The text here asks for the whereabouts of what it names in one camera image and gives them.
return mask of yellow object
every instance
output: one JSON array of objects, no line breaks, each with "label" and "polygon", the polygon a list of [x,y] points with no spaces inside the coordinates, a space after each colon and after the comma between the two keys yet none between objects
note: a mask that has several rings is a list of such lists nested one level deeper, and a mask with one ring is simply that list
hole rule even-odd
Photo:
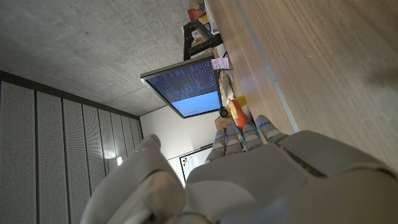
[{"label": "yellow object", "polygon": [[209,18],[207,17],[207,15],[202,16],[201,18],[198,18],[198,20],[205,25],[206,23],[209,22]]},{"label": "yellow object", "polygon": [[239,103],[239,105],[241,105],[241,107],[247,104],[246,98],[244,96],[239,96],[234,100],[236,100]]},{"label": "yellow object", "polygon": [[[234,99],[235,101],[237,101],[239,103],[239,105],[241,106],[241,108],[247,104],[246,98],[244,96],[239,96],[237,98]],[[232,102],[232,100],[228,103],[228,106],[225,108],[228,113],[231,113],[232,117],[234,119],[239,118],[238,113],[236,111],[235,105]]]}]

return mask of acoustic wall panel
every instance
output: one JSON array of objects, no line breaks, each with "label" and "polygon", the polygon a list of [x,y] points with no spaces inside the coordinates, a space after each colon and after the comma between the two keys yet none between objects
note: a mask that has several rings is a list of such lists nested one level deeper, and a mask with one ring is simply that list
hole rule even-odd
[{"label": "acoustic wall panel", "polygon": [[134,147],[137,147],[141,143],[137,120],[130,118],[130,125],[131,125],[132,139],[134,140]]},{"label": "acoustic wall panel", "polygon": [[101,146],[100,125],[97,109],[83,105],[88,170],[90,172],[91,193],[105,178],[104,157]]},{"label": "acoustic wall panel", "polygon": [[121,116],[111,113],[114,145],[116,156],[122,157],[122,160],[127,159],[126,144],[124,143],[123,128]]},{"label": "acoustic wall panel", "polygon": [[142,141],[142,129],[141,129],[141,122],[140,120],[137,120],[137,128],[138,128],[138,133],[139,133],[139,140]]},{"label": "acoustic wall panel", "polygon": [[67,176],[71,223],[80,223],[90,199],[86,144],[81,104],[63,100]]},{"label": "acoustic wall panel", "polygon": [[134,151],[134,141],[132,140],[130,119],[128,117],[122,116],[122,126],[124,134],[124,142],[126,143],[127,156]]},{"label": "acoustic wall panel", "polygon": [[109,159],[116,157],[114,150],[113,130],[111,123],[111,113],[104,110],[98,110],[99,129],[101,130],[102,147],[104,150],[105,171],[109,173]]},{"label": "acoustic wall panel", "polygon": [[39,222],[68,223],[61,98],[37,92]]},{"label": "acoustic wall panel", "polygon": [[36,223],[34,91],[0,89],[0,223]]}]

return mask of monitor screen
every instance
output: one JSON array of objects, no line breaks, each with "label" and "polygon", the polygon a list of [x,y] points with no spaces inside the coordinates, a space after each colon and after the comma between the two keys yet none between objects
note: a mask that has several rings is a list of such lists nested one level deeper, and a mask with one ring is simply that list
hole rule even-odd
[{"label": "monitor screen", "polygon": [[217,111],[221,106],[213,54],[193,58],[141,75],[182,118]]}]

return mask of sticky note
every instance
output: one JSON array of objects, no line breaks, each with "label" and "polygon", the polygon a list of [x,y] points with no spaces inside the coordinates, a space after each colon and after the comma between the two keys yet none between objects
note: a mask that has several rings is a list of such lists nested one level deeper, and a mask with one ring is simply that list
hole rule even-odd
[{"label": "sticky note", "polygon": [[222,69],[222,68],[229,69],[228,58],[211,59],[211,64],[213,66],[213,70]]}]

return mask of wooden desk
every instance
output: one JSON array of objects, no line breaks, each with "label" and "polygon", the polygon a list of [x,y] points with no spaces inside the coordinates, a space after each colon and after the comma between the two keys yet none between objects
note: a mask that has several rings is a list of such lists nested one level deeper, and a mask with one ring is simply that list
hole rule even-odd
[{"label": "wooden desk", "polygon": [[301,130],[398,170],[397,1],[219,0],[210,7],[254,117],[293,132],[265,54]]}]

